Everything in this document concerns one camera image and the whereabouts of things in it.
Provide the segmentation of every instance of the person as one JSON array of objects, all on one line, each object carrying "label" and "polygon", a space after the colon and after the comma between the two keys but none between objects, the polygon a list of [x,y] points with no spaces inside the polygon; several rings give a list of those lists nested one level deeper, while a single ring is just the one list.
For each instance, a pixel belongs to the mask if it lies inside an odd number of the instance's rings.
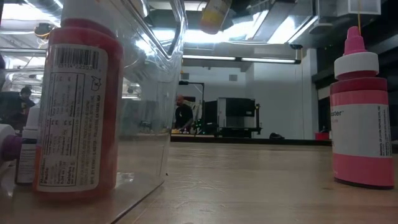
[{"label": "person", "polygon": [[176,104],[178,108],[175,110],[175,128],[181,131],[191,129],[191,124],[193,122],[193,113],[190,106],[184,103],[183,95],[178,95]]},{"label": "person", "polygon": [[0,94],[0,105],[3,110],[0,112],[2,124],[9,124],[15,130],[22,130],[27,121],[29,108],[35,106],[30,100],[32,90],[24,87],[19,92],[2,92]]}]

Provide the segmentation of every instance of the yellow object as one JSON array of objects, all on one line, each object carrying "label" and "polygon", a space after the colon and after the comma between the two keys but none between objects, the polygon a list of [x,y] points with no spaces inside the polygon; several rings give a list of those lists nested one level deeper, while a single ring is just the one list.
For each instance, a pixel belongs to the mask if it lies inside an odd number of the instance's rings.
[{"label": "yellow object", "polygon": [[359,28],[359,34],[362,35],[362,30],[361,30],[361,0],[358,0],[358,28]]},{"label": "yellow object", "polygon": [[210,0],[203,11],[200,29],[207,34],[217,34],[231,4],[232,0]]}]

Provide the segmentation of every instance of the product label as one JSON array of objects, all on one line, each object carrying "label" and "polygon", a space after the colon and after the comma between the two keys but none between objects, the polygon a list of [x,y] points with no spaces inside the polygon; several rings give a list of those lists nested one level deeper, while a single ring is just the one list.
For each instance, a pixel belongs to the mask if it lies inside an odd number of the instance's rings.
[{"label": "product label", "polygon": [[50,47],[42,97],[38,190],[94,189],[100,175],[108,55],[85,45]]},{"label": "product label", "polygon": [[36,144],[22,144],[19,156],[16,182],[31,184],[35,175]]},{"label": "product label", "polygon": [[231,3],[231,0],[210,1],[206,5],[203,18],[210,22],[223,22]]},{"label": "product label", "polygon": [[331,107],[333,152],[349,156],[391,157],[387,105],[353,104]]}]

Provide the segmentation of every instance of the white wall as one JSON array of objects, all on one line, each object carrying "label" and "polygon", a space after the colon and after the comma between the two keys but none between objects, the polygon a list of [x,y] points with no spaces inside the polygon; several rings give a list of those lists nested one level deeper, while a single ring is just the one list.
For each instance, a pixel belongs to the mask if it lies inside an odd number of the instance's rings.
[{"label": "white wall", "polygon": [[[315,49],[307,50],[302,65],[254,63],[246,73],[239,68],[183,67],[190,82],[205,83],[205,101],[218,97],[254,98],[261,105],[261,135],[277,132],[286,139],[314,139],[318,131],[318,95],[311,76],[317,72]],[[238,75],[230,82],[229,75]],[[192,85],[178,86],[178,94],[201,99]]]},{"label": "white wall", "polygon": [[323,87],[318,90],[318,100],[322,100],[330,95],[330,86]]},{"label": "white wall", "polygon": [[[211,68],[205,67],[183,67],[184,73],[189,73],[189,82],[205,83],[205,101],[217,100],[219,97],[244,98],[246,94],[245,73],[239,68]],[[238,75],[236,82],[229,81],[229,75]],[[197,101],[201,100],[201,92],[193,85],[179,85],[177,94],[194,96]]]},{"label": "white wall", "polygon": [[307,51],[302,65],[254,63],[246,72],[246,97],[261,105],[261,135],[276,132],[286,139],[314,139],[318,98],[311,76],[317,72],[316,51]]}]

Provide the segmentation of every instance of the bottle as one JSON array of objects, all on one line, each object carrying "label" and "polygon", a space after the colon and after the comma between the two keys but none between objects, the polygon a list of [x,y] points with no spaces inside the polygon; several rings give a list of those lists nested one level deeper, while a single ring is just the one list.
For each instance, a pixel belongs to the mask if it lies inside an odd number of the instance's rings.
[{"label": "bottle", "polygon": [[116,184],[123,48],[103,4],[65,1],[50,34],[33,186],[44,199],[99,197]]},{"label": "bottle", "polygon": [[26,126],[22,130],[20,153],[17,157],[15,183],[17,185],[32,185],[35,174],[37,136],[39,134],[40,106],[29,109]]},{"label": "bottle", "polygon": [[210,0],[203,11],[200,29],[207,34],[217,34],[232,5],[232,0]]},{"label": "bottle", "polygon": [[358,27],[348,30],[330,87],[333,172],[343,184],[394,188],[387,81],[377,54],[367,52]]},{"label": "bottle", "polygon": [[0,124],[0,175],[7,170],[17,153],[9,153],[9,146],[14,145],[15,130],[8,124]]}]

